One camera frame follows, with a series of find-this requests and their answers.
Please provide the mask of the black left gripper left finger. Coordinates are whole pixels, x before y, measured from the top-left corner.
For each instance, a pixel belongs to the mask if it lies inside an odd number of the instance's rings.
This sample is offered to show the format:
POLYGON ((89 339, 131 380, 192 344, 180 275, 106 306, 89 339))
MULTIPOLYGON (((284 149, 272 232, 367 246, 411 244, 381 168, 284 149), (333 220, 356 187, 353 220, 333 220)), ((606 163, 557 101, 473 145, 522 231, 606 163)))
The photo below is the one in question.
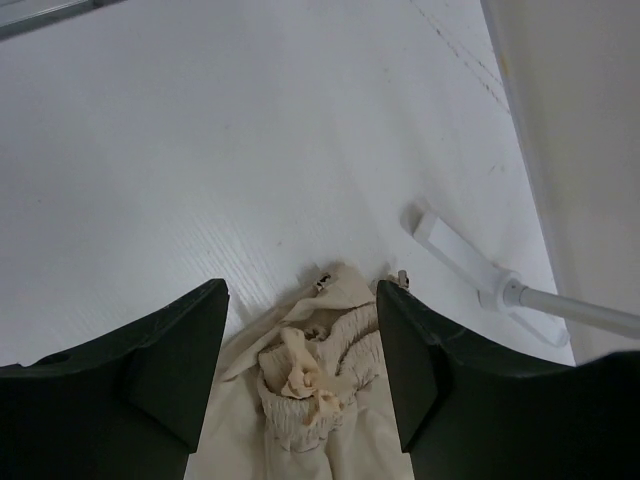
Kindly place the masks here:
POLYGON ((5 479, 180 479, 198 449, 229 293, 212 279, 30 366, 1 370, 5 479))

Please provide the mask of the beige trousers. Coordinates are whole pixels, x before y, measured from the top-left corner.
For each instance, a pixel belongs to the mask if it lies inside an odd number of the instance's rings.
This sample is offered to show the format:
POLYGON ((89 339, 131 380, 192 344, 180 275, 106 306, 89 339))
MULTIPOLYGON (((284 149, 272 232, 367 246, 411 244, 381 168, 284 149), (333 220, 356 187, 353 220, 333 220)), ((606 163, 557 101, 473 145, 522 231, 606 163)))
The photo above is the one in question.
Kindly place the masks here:
POLYGON ((222 350, 190 479, 409 479, 374 293, 338 264, 222 350))

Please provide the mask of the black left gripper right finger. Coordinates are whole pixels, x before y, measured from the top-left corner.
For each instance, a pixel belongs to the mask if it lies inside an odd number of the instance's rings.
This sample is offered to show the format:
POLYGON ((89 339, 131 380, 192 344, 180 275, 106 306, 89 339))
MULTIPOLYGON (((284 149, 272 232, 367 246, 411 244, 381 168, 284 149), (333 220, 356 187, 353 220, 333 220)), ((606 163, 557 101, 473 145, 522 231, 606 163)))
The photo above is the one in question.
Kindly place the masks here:
POLYGON ((382 281, 378 322, 418 479, 635 479, 639 355, 571 367, 493 342, 382 281))

